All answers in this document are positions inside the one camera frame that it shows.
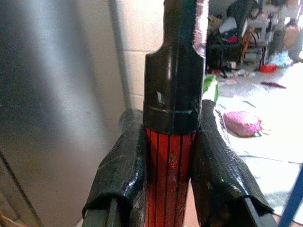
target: metal bar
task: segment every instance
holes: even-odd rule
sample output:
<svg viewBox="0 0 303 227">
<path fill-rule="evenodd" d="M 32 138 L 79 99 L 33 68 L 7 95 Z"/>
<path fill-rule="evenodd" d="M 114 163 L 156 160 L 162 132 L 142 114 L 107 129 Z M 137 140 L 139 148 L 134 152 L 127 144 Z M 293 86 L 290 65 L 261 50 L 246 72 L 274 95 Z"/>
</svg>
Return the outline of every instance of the metal bar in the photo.
<svg viewBox="0 0 303 227">
<path fill-rule="evenodd" d="M 112 199 L 107 210 L 88 210 L 82 227 L 121 227 L 117 199 Z"/>
<path fill-rule="evenodd" d="M 294 185 L 293 191 L 289 197 L 279 227 L 288 227 L 301 203 L 303 197 L 303 167 L 299 173 L 298 179 Z"/>
</svg>

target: clutter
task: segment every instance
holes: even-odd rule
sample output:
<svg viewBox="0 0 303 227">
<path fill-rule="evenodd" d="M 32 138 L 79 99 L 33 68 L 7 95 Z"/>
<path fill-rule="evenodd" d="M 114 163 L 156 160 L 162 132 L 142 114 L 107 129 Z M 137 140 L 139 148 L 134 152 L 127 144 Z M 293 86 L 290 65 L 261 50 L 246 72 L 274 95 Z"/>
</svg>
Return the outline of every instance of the clutter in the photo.
<svg viewBox="0 0 303 227">
<path fill-rule="evenodd" d="M 220 25 L 222 24 L 222 19 L 211 15 L 208 18 L 208 28 L 207 28 L 207 34 L 212 35 L 216 33 L 219 30 Z"/>
<path fill-rule="evenodd" d="M 270 56 L 268 64 L 276 65 L 278 67 L 286 67 L 293 63 L 293 60 L 288 56 L 288 51 L 283 51 L 279 54 L 273 54 Z"/>
<path fill-rule="evenodd" d="M 285 28 L 285 36 L 283 39 L 283 44 L 284 44 L 283 50 L 288 50 L 290 47 L 293 46 L 299 33 L 300 33 L 300 28 L 298 25 L 287 26 Z"/>
<path fill-rule="evenodd" d="M 235 18 L 229 17 L 227 18 L 219 27 L 219 32 L 222 34 L 224 32 L 233 30 L 237 28 L 237 22 Z"/>
<path fill-rule="evenodd" d="M 204 90 L 202 99 L 214 102 L 218 100 L 218 82 L 215 75 L 206 76 L 204 79 Z"/>
<path fill-rule="evenodd" d="M 260 67 L 261 72 L 275 72 L 277 69 L 276 65 L 262 65 Z"/>
<path fill-rule="evenodd" d="M 278 88 L 286 88 L 280 84 L 274 83 L 274 82 L 261 82 L 261 84 L 269 86 L 269 87 L 278 87 Z"/>
<path fill-rule="evenodd" d="M 252 137 L 262 130 L 262 121 L 250 112 L 227 112 L 223 119 L 226 127 L 240 137 Z"/>
<path fill-rule="evenodd" d="M 237 62 L 235 62 L 235 61 L 229 61 L 229 62 L 227 62 L 227 67 L 229 69 L 236 69 L 237 68 Z"/>
</svg>

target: stainless steel surface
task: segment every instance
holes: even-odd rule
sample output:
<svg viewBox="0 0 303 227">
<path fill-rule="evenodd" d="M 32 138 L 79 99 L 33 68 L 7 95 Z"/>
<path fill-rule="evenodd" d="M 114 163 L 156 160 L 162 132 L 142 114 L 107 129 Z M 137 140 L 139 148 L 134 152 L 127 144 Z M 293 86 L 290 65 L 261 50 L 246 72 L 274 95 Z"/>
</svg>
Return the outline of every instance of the stainless steel surface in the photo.
<svg viewBox="0 0 303 227">
<path fill-rule="evenodd" d="M 0 149 L 42 223 L 70 227 L 125 109 L 108 4 L 0 8 Z"/>
</svg>

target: pink object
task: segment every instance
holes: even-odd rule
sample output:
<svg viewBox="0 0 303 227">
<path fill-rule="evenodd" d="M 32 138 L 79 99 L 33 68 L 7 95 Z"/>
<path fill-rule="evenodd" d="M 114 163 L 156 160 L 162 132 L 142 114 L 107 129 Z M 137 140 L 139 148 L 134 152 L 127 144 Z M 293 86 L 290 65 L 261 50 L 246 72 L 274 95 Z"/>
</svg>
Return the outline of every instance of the pink object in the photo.
<svg viewBox="0 0 303 227">
<path fill-rule="evenodd" d="M 227 44 L 234 44 L 238 41 L 238 37 L 236 35 L 233 35 L 232 37 L 225 40 Z"/>
<path fill-rule="evenodd" d="M 250 112 L 228 112 L 223 119 L 226 127 L 240 137 L 251 137 L 261 131 L 262 121 Z"/>
</svg>

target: green object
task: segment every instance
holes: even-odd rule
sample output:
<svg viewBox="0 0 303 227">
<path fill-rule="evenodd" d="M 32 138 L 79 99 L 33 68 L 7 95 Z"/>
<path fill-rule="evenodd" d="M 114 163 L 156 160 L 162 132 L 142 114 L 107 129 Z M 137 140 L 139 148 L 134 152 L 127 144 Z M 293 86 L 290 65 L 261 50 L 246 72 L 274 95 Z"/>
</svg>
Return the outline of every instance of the green object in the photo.
<svg viewBox="0 0 303 227">
<path fill-rule="evenodd" d="M 217 102 L 217 100 L 218 100 L 218 83 L 217 83 L 215 75 L 205 77 L 202 99 L 208 99 L 208 100 Z"/>
</svg>

